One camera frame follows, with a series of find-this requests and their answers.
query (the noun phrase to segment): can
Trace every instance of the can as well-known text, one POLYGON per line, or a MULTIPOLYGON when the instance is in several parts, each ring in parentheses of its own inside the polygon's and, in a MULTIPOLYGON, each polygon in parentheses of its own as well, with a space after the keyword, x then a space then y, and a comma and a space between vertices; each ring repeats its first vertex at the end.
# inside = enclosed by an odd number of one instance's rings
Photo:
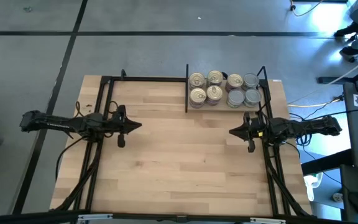
POLYGON ((255 107, 260 102, 262 95, 259 93, 258 90, 254 88, 250 88, 246 91, 245 98, 244 98, 244 105, 248 107, 255 107))
POLYGON ((189 86, 191 90, 194 88, 202 88, 204 82, 205 82, 205 77, 203 74, 196 72, 190 75, 189 86))
POLYGON ((200 108, 203 106, 206 99, 206 93, 202 88, 195 88, 190 92, 190 106, 193 108, 200 108))
POLYGON ((248 90, 250 88, 256 88, 259 84, 259 77, 253 73, 247 73, 242 77, 243 84, 242 89, 248 90))
POLYGON ((242 86, 242 77, 238 74, 231 74, 227 78, 225 89, 229 93, 231 90, 238 89, 242 86))
POLYGON ((206 103, 215 106, 219 103, 223 96, 223 91, 221 87, 211 85, 206 89, 206 103))
POLYGON ((206 85, 217 85, 220 86, 222 84, 223 80, 223 74, 220 71, 212 70, 208 73, 207 79, 206 79, 206 85))
POLYGON ((239 107, 244 102, 244 92, 241 90, 232 90, 227 96, 227 105, 231 108, 239 107))

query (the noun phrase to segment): gold can lid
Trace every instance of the gold can lid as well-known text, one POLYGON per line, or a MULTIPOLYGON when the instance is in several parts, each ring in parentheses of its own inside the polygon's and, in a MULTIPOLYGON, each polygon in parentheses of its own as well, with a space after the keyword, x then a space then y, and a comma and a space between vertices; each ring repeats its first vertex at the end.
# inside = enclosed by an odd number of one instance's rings
POLYGON ((212 70, 208 73, 208 80, 211 83, 220 83, 223 80, 223 74, 220 71, 212 70))
POLYGON ((189 82, 194 86, 201 86, 205 82, 205 77, 203 74, 196 72, 190 75, 189 82))
POLYGON ((195 88, 190 92, 190 99, 195 103, 202 103, 206 99, 206 93, 202 88, 195 88))
POLYGON ((220 100, 223 96, 223 91, 219 86, 210 86, 206 89, 206 95, 211 100, 220 100))
POLYGON ((242 86, 242 77, 238 74, 231 74, 227 78, 227 82, 230 84, 230 86, 233 87, 240 87, 242 86))

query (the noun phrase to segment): wooden table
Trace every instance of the wooden table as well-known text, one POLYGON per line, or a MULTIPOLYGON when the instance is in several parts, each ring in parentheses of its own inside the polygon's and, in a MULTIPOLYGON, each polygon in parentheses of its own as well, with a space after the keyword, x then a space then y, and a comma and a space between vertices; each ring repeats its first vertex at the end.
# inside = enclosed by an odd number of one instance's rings
MULTIPOLYGON (((83 114, 93 111, 100 79, 84 77, 78 98, 83 114)), ((289 118, 281 81, 269 80, 269 85, 273 115, 289 118)), ((104 140, 93 212, 272 216, 261 141, 255 139, 250 154, 246 142, 229 134, 242 124, 243 112, 185 113, 184 82, 115 82, 112 99, 143 125, 126 136, 125 148, 117 147, 116 135, 104 140)), ((78 138, 68 139, 67 145, 78 138)), ((65 153, 51 208, 76 185, 85 146, 82 141, 65 153)), ((286 185, 311 213, 298 153, 289 145, 280 149, 286 185)), ((277 186, 275 190, 283 213, 277 186)))

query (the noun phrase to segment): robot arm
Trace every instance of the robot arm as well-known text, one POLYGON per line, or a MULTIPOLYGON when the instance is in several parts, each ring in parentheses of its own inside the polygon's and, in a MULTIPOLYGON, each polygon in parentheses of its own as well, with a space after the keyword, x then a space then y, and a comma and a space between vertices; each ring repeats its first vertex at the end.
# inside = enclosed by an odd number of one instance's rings
POLYGON ((271 118, 267 119, 267 124, 264 124, 259 118, 250 118, 249 113, 245 113, 244 123, 238 128, 230 130, 229 133, 244 141, 249 141, 248 151, 253 152, 255 150, 253 138, 264 138, 264 134, 269 143, 280 144, 287 139, 298 138, 306 134, 320 133, 337 136, 341 131, 338 121, 332 116, 307 121, 271 118))
POLYGON ((70 136, 70 133, 77 133, 86 140, 95 142, 103 138, 106 133, 119 133, 118 146, 124 147, 124 134, 141 127, 142 124, 131 121, 126 116, 124 105, 117 107, 112 112, 112 117, 104 120, 99 113, 91 113, 83 117, 64 118, 61 116, 52 116, 39 111, 29 111, 23 115, 20 127, 22 131, 38 131, 41 129, 52 129, 63 131, 70 136))

